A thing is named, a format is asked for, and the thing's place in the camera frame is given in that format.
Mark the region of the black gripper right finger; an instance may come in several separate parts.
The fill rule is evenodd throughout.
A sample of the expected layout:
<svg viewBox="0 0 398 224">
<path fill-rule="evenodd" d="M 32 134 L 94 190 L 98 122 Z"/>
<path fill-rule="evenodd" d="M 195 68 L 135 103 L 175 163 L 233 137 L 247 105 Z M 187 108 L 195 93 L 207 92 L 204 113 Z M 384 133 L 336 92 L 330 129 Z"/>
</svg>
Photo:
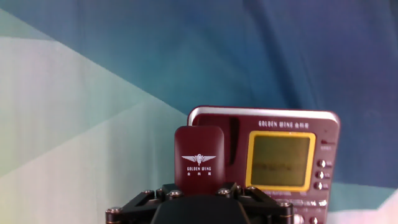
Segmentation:
<svg viewBox="0 0 398 224">
<path fill-rule="evenodd" d="M 255 186 L 243 188 L 235 182 L 226 182 L 217 190 L 217 196 L 226 198 L 226 205 L 221 206 L 226 223 L 293 223 L 290 202 L 277 202 Z"/>
</svg>

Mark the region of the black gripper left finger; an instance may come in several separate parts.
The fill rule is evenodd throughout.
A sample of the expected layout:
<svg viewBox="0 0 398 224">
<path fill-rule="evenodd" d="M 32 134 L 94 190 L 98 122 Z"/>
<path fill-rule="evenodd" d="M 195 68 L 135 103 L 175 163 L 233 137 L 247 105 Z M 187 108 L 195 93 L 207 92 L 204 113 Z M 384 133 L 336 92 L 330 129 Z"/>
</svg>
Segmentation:
<svg viewBox="0 0 398 224">
<path fill-rule="evenodd" d="M 105 212 L 106 224 L 150 224 L 160 206 L 184 193 L 175 184 L 164 184 L 156 190 L 143 190 L 122 207 Z"/>
</svg>

